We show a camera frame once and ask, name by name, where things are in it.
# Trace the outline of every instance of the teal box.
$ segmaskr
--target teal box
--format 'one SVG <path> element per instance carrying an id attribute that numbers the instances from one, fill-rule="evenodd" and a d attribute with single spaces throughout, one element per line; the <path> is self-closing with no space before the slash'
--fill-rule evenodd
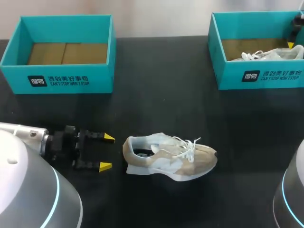
<path id="1" fill-rule="evenodd" d="M 27 65 L 34 43 L 107 43 L 106 63 Z M 21 17 L 0 68 L 15 94 L 111 93 L 115 51 L 111 15 Z"/>
<path id="2" fill-rule="evenodd" d="M 298 11 L 213 13 L 208 46 L 218 88 L 304 87 L 304 60 L 231 62 L 226 60 L 221 42 L 223 39 L 287 38 L 292 30 L 291 21 L 298 14 Z M 296 42 L 303 43 L 303 40 L 304 29 Z"/>

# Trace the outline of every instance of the shoe sole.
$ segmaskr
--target shoe sole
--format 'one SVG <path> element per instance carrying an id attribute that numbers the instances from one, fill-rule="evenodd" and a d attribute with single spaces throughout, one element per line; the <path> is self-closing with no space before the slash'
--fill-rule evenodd
<path id="1" fill-rule="evenodd" d="M 127 173 L 134 174 L 134 175 L 151 175 L 151 174 L 160 173 L 160 174 L 164 174 L 164 175 L 170 177 L 171 179 L 173 179 L 175 181 L 190 181 L 190 180 L 196 179 L 198 177 L 201 177 L 201 176 L 207 174 L 213 168 L 214 168 L 214 166 L 210 170 L 207 170 L 205 172 L 201 172 L 201 173 L 191 175 L 191 176 L 184 176 L 184 175 L 178 175 L 175 173 L 166 172 L 166 171 L 159 170 L 159 169 L 144 168 L 144 167 L 128 165 Z"/>

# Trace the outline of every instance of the beige sneaker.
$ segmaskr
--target beige sneaker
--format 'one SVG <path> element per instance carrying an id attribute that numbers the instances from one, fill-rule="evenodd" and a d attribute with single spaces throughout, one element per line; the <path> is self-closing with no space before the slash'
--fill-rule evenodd
<path id="1" fill-rule="evenodd" d="M 150 175 L 162 173 L 175 181 L 198 178 L 216 165 L 217 152 L 211 147 L 196 144 L 164 133 L 127 138 L 123 155 L 128 163 L 127 173 Z M 135 154 L 134 150 L 149 150 L 151 156 Z"/>

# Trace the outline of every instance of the white robot body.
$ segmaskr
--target white robot body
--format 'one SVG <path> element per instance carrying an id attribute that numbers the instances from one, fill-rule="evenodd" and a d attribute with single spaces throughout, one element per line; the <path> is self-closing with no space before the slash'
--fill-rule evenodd
<path id="1" fill-rule="evenodd" d="M 79 228 L 75 188 L 39 153 L 0 130 L 0 224 L 6 228 Z"/>
<path id="2" fill-rule="evenodd" d="M 276 190 L 273 212 L 279 228 L 304 228 L 304 141 Z"/>

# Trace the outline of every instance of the white shoelace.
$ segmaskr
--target white shoelace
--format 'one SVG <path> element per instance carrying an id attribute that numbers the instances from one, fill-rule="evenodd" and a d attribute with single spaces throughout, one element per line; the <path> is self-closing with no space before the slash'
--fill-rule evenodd
<path id="1" fill-rule="evenodd" d="M 179 157 L 188 158 L 189 162 L 194 162 L 195 143 L 196 141 L 200 140 L 200 138 L 194 140 L 193 143 L 190 140 L 184 141 L 176 136 L 174 136 L 173 138 L 180 140 L 184 144 L 183 148 L 187 149 L 187 151 L 181 152 L 181 154 L 173 156 L 173 158 L 179 158 Z"/>
<path id="2" fill-rule="evenodd" d="M 257 58 L 261 58 L 261 56 L 258 56 L 259 54 L 263 54 L 263 52 L 262 51 L 257 51 L 254 54 L 250 54 L 250 53 L 246 54 L 245 52 L 243 52 L 242 53 L 242 58 L 244 60 L 255 60 Z"/>

